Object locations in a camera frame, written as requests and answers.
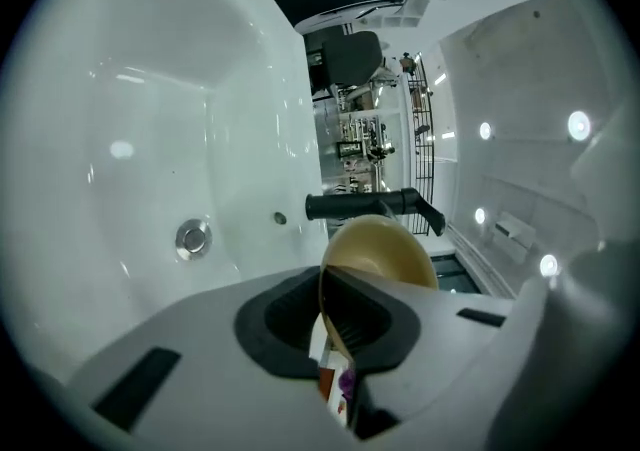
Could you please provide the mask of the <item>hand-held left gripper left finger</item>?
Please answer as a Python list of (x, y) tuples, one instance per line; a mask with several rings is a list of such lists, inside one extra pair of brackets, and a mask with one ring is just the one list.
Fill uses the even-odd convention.
[(89, 359), (70, 389), (123, 450), (346, 450), (309, 340), (316, 268), (185, 298)]

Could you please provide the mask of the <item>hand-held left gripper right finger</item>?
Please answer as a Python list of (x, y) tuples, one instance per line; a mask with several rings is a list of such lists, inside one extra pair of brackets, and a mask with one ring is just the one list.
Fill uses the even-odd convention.
[(473, 369), (511, 304), (347, 268), (327, 271), (327, 321), (355, 374), (330, 450), (486, 450), (502, 394)]

